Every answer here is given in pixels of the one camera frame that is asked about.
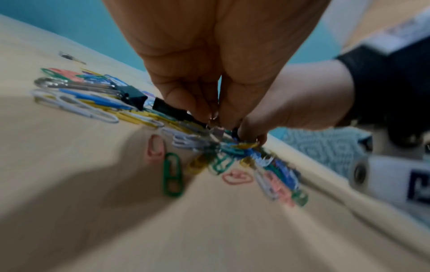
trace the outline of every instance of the teal wall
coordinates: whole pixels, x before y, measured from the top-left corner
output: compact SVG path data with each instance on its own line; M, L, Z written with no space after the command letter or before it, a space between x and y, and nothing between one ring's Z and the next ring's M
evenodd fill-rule
M0 13L69 38L140 70L142 60L129 46L101 0L0 0ZM289 63L327 60L341 46L321 22ZM285 133L271 131L277 138Z

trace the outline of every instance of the geometric pattern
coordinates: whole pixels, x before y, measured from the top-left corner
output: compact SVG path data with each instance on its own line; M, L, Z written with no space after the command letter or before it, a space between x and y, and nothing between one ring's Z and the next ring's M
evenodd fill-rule
M280 135L286 144L347 177L351 164L365 155L358 140L370 135L356 128L327 129L322 131L287 129Z

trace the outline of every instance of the red paper clip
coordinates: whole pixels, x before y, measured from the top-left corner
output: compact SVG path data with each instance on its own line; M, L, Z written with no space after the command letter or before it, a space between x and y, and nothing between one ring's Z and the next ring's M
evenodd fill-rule
M152 134L146 148L146 158L149 161L162 161L166 154L163 138L158 134Z
M270 182L273 190L278 194L278 199L283 203L289 205L290 207L294 207L295 203L291 199L291 191L288 189L285 184L278 178L275 173L272 171L266 171L263 176Z
M229 185L239 185L254 181L254 178L249 173L239 169L233 169L228 173L224 173L222 177L223 181Z

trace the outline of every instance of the black logo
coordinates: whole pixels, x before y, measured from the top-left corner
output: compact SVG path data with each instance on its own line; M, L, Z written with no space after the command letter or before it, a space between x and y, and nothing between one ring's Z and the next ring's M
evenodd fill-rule
M411 171L408 200L430 205L430 173Z

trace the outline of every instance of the wooden surface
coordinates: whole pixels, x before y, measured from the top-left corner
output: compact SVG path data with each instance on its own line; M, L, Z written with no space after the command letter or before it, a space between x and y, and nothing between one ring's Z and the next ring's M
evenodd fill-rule
M255 183L229 186L207 171L185 176L182 197L164 197L162 166L143 159L153 131L32 100L39 68L82 67L60 58L60 50L87 69L158 94L143 72L0 17L0 271L428 271L427 229L272 137L267 147L312 185L304 186L304 208L269 201ZM195 156L165 139L183 164Z
M430 0L373 0L345 47L353 46L375 31L395 26L430 6Z

